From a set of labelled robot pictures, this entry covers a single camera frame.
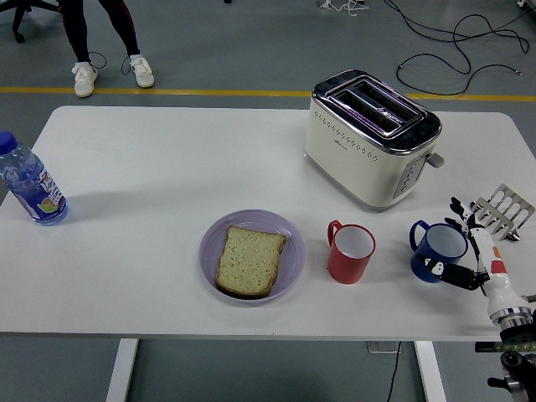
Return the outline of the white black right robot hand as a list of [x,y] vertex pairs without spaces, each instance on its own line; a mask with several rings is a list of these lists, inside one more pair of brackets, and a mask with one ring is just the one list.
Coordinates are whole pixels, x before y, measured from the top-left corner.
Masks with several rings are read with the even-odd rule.
[[508,320],[531,322],[533,317],[529,304],[514,291],[492,235],[475,213],[457,198],[451,199],[450,208],[461,219],[458,225],[472,245],[477,269],[473,271],[454,263],[441,262],[422,253],[417,255],[418,261],[441,281],[467,290],[482,288],[488,299],[487,314],[495,324],[503,325]]

